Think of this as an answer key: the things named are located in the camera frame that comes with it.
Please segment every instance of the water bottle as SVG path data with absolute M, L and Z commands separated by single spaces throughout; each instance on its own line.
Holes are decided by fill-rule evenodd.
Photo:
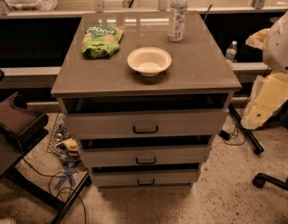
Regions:
M 171 0 L 168 36 L 171 41 L 181 41 L 185 33 L 188 0 Z
M 237 41 L 233 41 L 230 46 L 226 49 L 226 61 L 231 65 L 237 54 Z

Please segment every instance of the floor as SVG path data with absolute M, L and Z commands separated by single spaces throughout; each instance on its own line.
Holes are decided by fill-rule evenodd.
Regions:
M 48 153 L 51 132 L 58 113 L 49 112 L 49 134 L 26 160 L 41 174 L 62 171 L 61 162 Z M 235 122 L 226 119 L 224 130 L 233 133 Z M 264 152 L 257 156 L 249 140 L 240 133 L 226 144 L 218 135 L 213 150 L 202 165 L 201 175 L 192 189 L 185 187 L 109 189 L 98 191 L 93 185 L 80 195 L 89 224 L 288 224 L 288 192 L 266 183 L 263 189 L 253 186 L 258 172 L 285 180 L 288 176 L 288 131 L 282 127 L 254 131 Z M 58 178 L 37 174 L 25 161 L 17 168 L 35 184 L 54 195 Z M 82 165 L 74 174 L 76 183 L 85 172 Z M 76 200 L 62 224 L 86 223 L 82 202 Z M 0 217 L 14 217 L 19 224 L 50 223 L 56 212 L 9 181 L 0 181 Z

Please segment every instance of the bowl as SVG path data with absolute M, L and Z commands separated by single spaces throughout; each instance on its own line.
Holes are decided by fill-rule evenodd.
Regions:
M 134 71 L 145 77 L 153 77 L 170 67 L 171 56 L 163 49 L 140 48 L 130 53 L 127 62 Z

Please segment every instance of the small bottle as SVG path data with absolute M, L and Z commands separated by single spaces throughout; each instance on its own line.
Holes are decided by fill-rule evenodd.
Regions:
M 168 36 L 171 41 L 181 41 L 185 33 L 188 0 L 171 0 Z
M 237 41 L 233 41 L 230 46 L 226 49 L 226 61 L 231 65 L 237 54 Z

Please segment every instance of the black handle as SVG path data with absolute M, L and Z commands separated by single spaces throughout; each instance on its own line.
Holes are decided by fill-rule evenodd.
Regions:
M 150 183 L 141 183 L 141 181 L 137 179 L 137 185 L 138 186 L 152 186 L 154 184 L 155 184 L 155 179 L 154 178 L 151 180 Z
M 157 162 L 156 157 L 154 157 L 153 161 L 139 161 L 137 158 L 135 159 L 137 164 L 155 164 Z
M 159 130 L 158 126 L 156 125 L 155 126 L 155 129 L 152 130 L 152 131 L 140 131 L 138 129 L 136 129 L 135 126 L 133 126 L 133 132 L 136 133 L 136 134 L 150 134 L 150 133 L 157 133 Z

